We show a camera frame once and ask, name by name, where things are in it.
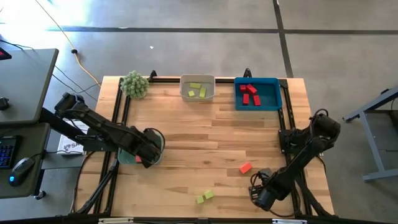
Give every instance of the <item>yellow cable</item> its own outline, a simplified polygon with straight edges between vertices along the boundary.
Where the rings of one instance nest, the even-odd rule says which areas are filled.
[[[85,71],[94,81],[95,83],[97,83],[99,86],[101,86],[101,84],[99,83],[99,81],[89,72],[87,71],[87,69],[84,68],[84,66],[80,63],[80,59],[77,57],[77,50],[75,49],[75,47],[73,46],[72,42],[70,41],[69,37],[66,35],[66,33],[62,30],[62,28],[58,25],[58,23],[55,21],[55,19],[53,19],[52,16],[50,16],[50,14],[43,8],[43,6],[37,1],[35,0],[36,3],[43,9],[43,11],[49,16],[49,18],[51,18],[54,23],[57,25],[57,27],[60,29],[60,31],[63,33],[63,35],[67,38],[70,47],[72,48],[72,54],[75,55],[77,64],[79,64],[80,68]]]

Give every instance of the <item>paper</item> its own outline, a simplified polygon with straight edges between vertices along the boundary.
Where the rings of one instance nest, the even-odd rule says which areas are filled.
[[[65,121],[66,123],[73,125],[71,121]],[[80,128],[81,131],[83,131],[85,134],[87,134],[87,130],[88,130],[88,126],[85,125],[83,122],[81,121],[74,121],[75,125]],[[60,155],[76,155],[76,154],[83,154],[83,146],[81,144],[78,144],[75,141],[72,141],[71,139],[67,138],[64,135],[61,135],[60,138],[60,143],[58,145],[58,150],[57,150],[57,154]]]

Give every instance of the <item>keyboard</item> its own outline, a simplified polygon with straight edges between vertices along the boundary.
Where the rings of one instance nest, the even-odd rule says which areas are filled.
[[[11,169],[18,136],[0,137],[0,169]]]

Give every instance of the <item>desk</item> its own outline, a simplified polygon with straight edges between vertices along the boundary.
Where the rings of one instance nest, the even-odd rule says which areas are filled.
[[[10,131],[7,128],[0,128],[0,133],[10,135],[18,135],[21,137],[20,145],[15,154],[14,165],[25,157],[33,156],[34,154],[41,153],[47,145],[47,138],[50,132],[50,125],[46,123],[31,124],[26,127],[17,128]],[[27,197],[32,194],[37,194],[40,189],[43,170],[42,158],[36,156],[34,158],[35,164],[26,180],[18,187],[11,187],[8,183],[12,169],[0,170],[0,198],[14,198],[14,197]]]
[[[119,78],[103,79],[96,112],[108,119],[112,118]],[[304,80],[287,80],[296,126],[305,128],[311,112]],[[282,101],[287,114],[285,100]],[[250,176],[259,169],[270,167],[275,171],[285,166],[277,138],[277,112],[235,111],[231,84],[216,84],[212,103],[186,103],[179,95],[178,83],[152,83],[143,100],[131,101],[127,125],[140,130],[159,129],[165,135],[166,147],[157,166],[119,166],[111,216],[275,217],[250,202],[248,187]],[[98,185],[103,156],[97,152],[87,160],[78,186],[78,208]],[[238,168],[245,162],[251,162],[253,169],[242,175]],[[305,176],[317,200],[333,213],[321,162],[314,159],[309,163]],[[214,198],[197,205],[196,196],[210,189]],[[102,207],[107,195],[105,190]],[[272,209],[281,214],[292,213],[291,196],[276,201]]]

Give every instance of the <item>red cube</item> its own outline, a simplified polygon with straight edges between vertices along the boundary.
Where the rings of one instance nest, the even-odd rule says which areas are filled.
[[[243,95],[243,105],[249,105],[249,94],[247,93]]]
[[[139,156],[136,156],[136,163],[141,163],[141,158]]]
[[[254,106],[261,106],[259,95],[253,96],[253,100],[254,100]]]
[[[246,86],[246,88],[248,89],[248,91],[249,91],[252,95],[254,95],[254,94],[257,93],[256,88],[254,88],[251,84],[248,84],[248,85]]]
[[[252,168],[253,168],[253,166],[251,165],[251,163],[247,162],[247,163],[243,164],[243,166],[241,166],[241,168],[239,168],[239,170],[241,171],[242,174],[244,174]]]
[[[241,90],[241,92],[245,92],[246,91],[246,85],[240,85],[239,89]]]

